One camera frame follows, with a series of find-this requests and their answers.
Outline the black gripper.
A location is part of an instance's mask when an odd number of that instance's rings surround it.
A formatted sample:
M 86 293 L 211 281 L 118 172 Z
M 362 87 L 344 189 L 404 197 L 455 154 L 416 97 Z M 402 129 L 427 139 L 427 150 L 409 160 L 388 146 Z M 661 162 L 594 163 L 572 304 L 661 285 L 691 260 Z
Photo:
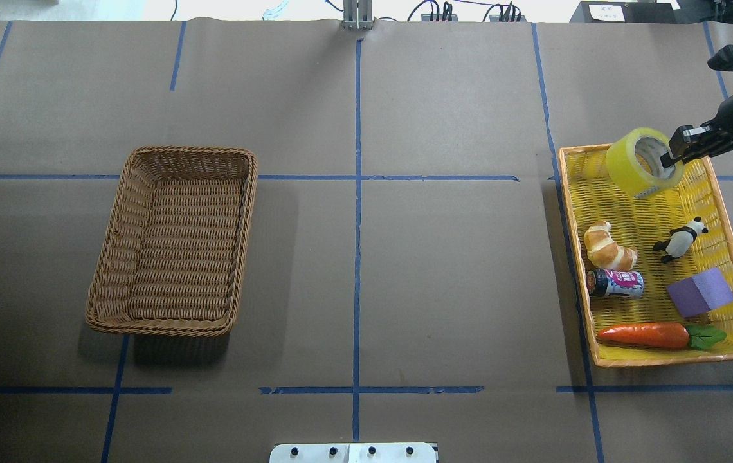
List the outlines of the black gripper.
M 720 105 L 716 117 L 705 125 L 679 126 L 660 156 L 660 163 L 670 168 L 730 150 L 733 150 L 733 96 Z

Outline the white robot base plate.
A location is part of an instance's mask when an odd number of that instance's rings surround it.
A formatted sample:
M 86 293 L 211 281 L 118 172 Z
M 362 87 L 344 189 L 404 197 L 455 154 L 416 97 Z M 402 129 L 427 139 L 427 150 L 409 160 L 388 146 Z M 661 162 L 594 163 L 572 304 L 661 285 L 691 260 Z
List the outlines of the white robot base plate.
M 335 442 L 278 444 L 269 462 L 439 462 L 427 442 Z

